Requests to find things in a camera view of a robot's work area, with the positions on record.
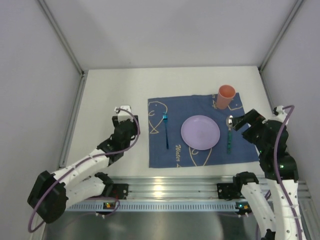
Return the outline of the blue metal fork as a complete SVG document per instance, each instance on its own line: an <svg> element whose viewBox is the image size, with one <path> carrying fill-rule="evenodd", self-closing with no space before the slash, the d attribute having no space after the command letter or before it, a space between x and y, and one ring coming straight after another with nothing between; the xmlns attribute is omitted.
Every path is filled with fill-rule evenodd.
<svg viewBox="0 0 320 240"><path fill-rule="evenodd" d="M162 120L165 127L165 140L166 140L166 149L169 149L169 139L168 139L168 114L163 112Z"/></svg>

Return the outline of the orange plastic cup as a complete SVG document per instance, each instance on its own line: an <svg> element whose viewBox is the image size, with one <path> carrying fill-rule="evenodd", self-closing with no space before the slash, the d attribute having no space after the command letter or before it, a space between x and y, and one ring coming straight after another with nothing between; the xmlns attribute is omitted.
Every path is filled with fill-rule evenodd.
<svg viewBox="0 0 320 240"><path fill-rule="evenodd" d="M216 106L218 109L226 109L236 95L236 90L230 85L222 85L218 90Z"/></svg>

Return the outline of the blue fish-pattern cloth placemat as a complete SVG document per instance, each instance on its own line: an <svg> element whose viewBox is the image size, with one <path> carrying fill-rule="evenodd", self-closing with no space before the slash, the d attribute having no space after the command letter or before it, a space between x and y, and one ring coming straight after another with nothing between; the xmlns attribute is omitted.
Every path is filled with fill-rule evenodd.
<svg viewBox="0 0 320 240"><path fill-rule="evenodd" d="M227 154L228 116L244 115L243 103L239 93L226 109L216 107L217 95L189 95L158 97L148 99L149 124L149 167L150 168L184 168L214 165L240 164L258 161L256 147L242 137L242 132L232 131L231 154ZM169 149L166 148L163 112L167 113L167 135ZM181 127L189 117L203 115L214 120L220 129L218 143L208 150L196 150L189 147L182 139Z"/></svg>

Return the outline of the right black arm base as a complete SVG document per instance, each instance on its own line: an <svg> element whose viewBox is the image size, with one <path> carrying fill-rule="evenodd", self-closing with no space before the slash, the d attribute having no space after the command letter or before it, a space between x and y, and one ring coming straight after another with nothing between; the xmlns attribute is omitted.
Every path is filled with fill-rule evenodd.
<svg viewBox="0 0 320 240"><path fill-rule="evenodd" d="M231 201L244 199L240 189L233 183L218 183L216 187L217 195L220 200Z"/></svg>

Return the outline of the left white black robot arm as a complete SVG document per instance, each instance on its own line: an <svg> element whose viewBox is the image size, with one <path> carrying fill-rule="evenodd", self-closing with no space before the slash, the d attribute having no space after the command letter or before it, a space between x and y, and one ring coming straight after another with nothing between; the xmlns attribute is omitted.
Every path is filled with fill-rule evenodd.
<svg viewBox="0 0 320 240"><path fill-rule="evenodd" d="M40 173L27 203L32 216L39 215L43 223L51 224L65 210L91 197L108 197L114 182L103 172L131 149L140 135L139 117L123 108L112 117L113 134L81 160L55 172Z"/></svg>

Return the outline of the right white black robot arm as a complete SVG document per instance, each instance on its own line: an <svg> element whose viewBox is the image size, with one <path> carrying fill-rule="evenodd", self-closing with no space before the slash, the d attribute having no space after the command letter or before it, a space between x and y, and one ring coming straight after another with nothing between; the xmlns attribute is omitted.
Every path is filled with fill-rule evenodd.
<svg viewBox="0 0 320 240"><path fill-rule="evenodd" d="M249 128L242 133L242 137L255 145L259 152L259 165L273 205L269 205L254 173L238 173L232 181L238 194L248 202L263 240L306 239L298 200L298 167L287 152L287 124L294 108L293 105L279 105L273 109L270 119L255 109L238 117L230 115L226 119L229 130L238 131L248 124Z"/></svg>

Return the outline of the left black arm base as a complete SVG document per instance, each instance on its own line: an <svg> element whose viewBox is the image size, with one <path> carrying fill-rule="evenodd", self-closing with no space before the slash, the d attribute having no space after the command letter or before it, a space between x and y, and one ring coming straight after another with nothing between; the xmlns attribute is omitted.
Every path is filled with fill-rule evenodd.
<svg viewBox="0 0 320 240"><path fill-rule="evenodd" d="M126 183L114 183L106 188L105 197L125 200L129 193L129 185Z"/></svg>

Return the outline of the purple plastic plate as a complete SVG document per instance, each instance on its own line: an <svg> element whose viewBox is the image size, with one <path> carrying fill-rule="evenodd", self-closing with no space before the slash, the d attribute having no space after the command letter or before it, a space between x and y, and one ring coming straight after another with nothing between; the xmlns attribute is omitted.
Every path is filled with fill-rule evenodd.
<svg viewBox="0 0 320 240"><path fill-rule="evenodd" d="M218 124L208 116L194 115L187 118L181 126L183 141L195 150L209 150L220 140Z"/></svg>

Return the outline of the spoon with teal handle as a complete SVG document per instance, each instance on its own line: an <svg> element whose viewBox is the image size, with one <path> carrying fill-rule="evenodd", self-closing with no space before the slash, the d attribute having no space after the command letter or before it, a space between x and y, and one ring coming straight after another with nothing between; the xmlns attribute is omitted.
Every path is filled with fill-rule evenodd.
<svg viewBox="0 0 320 240"><path fill-rule="evenodd" d="M233 116L230 115L226 119L226 126L228 128L228 133L227 133L227 154L231 154L232 152L232 129L233 129Z"/></svg>

